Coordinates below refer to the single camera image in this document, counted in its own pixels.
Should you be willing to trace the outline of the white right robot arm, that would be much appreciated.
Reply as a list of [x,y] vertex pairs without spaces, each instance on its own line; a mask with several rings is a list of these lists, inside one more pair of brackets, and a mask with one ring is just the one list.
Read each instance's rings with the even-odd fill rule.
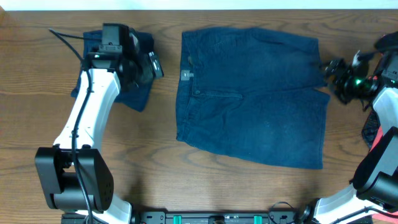
[[397,219],[397,49],[382,49],[371,76],[373,54],[358,52],[351,65],[334,60],[325,69],[340,101],[368,101],[382,136],[361,161],[349,186],[305,208],[301,223],[352,223],[368,215]]

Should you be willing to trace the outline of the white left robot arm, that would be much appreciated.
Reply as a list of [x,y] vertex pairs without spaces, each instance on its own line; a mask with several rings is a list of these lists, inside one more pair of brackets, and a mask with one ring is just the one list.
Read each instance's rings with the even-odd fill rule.
[[112,105],[136,111],[163,76],[151,34],[107,24],[84,35],[93,46],[79,55],[75,102],[61,133],[34,157],[44,199],[70,223],[134,223],[132,205],[114,193],[101,147]]

